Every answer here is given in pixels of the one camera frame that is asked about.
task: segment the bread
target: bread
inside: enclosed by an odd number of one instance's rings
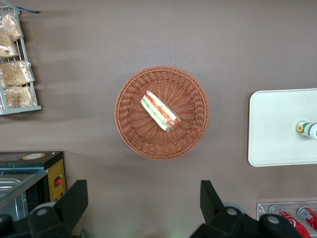
[[[26,61],[12,61],[0,64],[0,72],[6,86],[20,86],[34,81],[31,64]]]
[[[15,96],[14,100],[17,103],[17,107],[36,106],[31,87],[8,87],[7,91]]]
[[[18,56],[19,52],[16,45],[7,35],[0,34],[0,58]]]
[[[178,115],[149,90],[141,99],[141,104],[163,130],[171,131],[180,126]]]
[[[23,37],[23,33],[18,21],[15,18],[15,14],[8,12],[1,17],[1,21],[4,27],[4,31],[7,36],[15,42]]]
[[[5,96],[6,105],[9,109],[19,107],[17,95],[14,92],[6,89],[4,90],[4,96]]]

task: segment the toaster oven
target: toaster oven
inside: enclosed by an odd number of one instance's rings
[[[18,221],[65,193],[62,151],[0,152],[0,214]]]

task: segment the brown woven basket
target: brown woven basket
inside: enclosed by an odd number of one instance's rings
[[[171,132],[162,130],[142,107],[150,90],[182,120]],[[115,123],[124,142],[149,159],[169,160],[191,151],[204,136],[209,104],[198,81],[172,66],[155,66],[135,74],[121,89],[115,105]]]

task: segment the metal shelf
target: metal shelf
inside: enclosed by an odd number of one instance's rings
[[[0,2],[2,2],[3,4],[7,5],[7,6],[0,6],[0,12],[12,12],[15,13],[15,18],[18,22],[18,24],[20,24],[18,15],[20,14],[20,10],[15,7],[14,5],[10,4],[8,1],[5,0],[0,0]],[[11,58],[4,58],[4,59],[0,59],[0,63],[2,62],[11,62],[11,61],[16,61],[16,60],[25,60],[28,61],[28,57],[26,54],[26,49],[25,49],[25,44],[24,44],[24,40],[23,38],[17,40],[15,42],[19,55],[16,57],[11,57]],[[42,107],[38,105],[38,101],[36,98],[36,94],[35,94],[35,89],[34,89],[34,83],[30,82],[25,84],[26,86],[29,86],[31,88],[32,94],[33,94],[33,98],[34,98],[34,102],[35,102],[35,106],[30,106],[30,107],[20,107],[20,108],[11,108],[9,109],[6,103],[6,99],[4,96],[4,91],[3,88],[0,87],[0,103],[2,104],[2,109],[0,109],[0,116],[1,115],[9,115],[9,114],[17,114],[17,113],[22,113],[22,112],[29,112],[29,111],[36,111],[36,110],[41,110]]]

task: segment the yellow panel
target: yellow panel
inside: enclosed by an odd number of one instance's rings
[[[63,159],[58,161],[48,172],[51,202],[59,200],[66,193]]]

